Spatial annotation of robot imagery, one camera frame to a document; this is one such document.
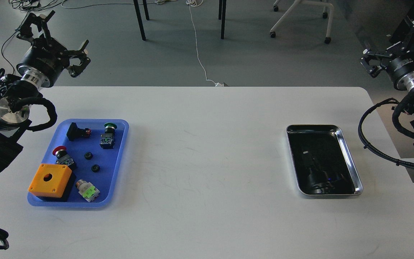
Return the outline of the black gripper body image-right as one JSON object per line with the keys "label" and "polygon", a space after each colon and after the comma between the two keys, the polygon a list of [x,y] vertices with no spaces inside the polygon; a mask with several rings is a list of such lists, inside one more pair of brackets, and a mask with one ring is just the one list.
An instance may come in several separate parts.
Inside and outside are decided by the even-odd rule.
{"label": "black gripper body image-right", "polygon": [[414,45],[406,49],[401,43],[396,43],[386,51],[393,55],[385,70],[394,89],[414,91]]}

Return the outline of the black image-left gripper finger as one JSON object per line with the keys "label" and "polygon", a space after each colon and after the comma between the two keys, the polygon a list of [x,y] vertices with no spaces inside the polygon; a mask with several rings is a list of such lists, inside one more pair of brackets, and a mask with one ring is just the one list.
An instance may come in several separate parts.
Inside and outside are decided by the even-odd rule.
{"label": "black image-left gripper finger", "polygon": [[85,40],[82,43],[82,46],[79,50],[67,50],[65,51],[65,56],[71,60],[71,59],[78,59],[79,64],[71,64],[66,69],[69,72],[69,75],[73,78],[78,77],[86,67],[90,64],[91,60],[89,57],[87,57],[87,50],[86,47],[89,44],[89,40]]}
{"label": "black image-left gripper finger", "polygon": [[47,26],[47,22],[55,14],[54,10],[51,10],[47,16],[44,15],[35,15],[34,13],[28,13],[28,16],[22,21],[21,25],[16,29],[16,37],[21,40],[34,43],[35,39],[33,37],[32,25],[36,25],[36,28],[41,35],[37,38],[38,40],[43,40],[45,44],[51,45],[52,37]]}

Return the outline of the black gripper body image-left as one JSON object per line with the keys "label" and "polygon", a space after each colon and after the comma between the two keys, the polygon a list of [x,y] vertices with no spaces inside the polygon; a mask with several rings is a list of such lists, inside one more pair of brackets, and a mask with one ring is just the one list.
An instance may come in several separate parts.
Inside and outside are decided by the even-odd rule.
{"label": "black gripper body image-left", "polygon": [[37,70],[47,78],[41,87],[52,87],[61,72],[70,66],[69,58],[60,55],[65,51],[66,47],[54,38],[47,40],[40,36],[33,39],[31,47],[17,64],[17,72],[23,75],[28,69]]}

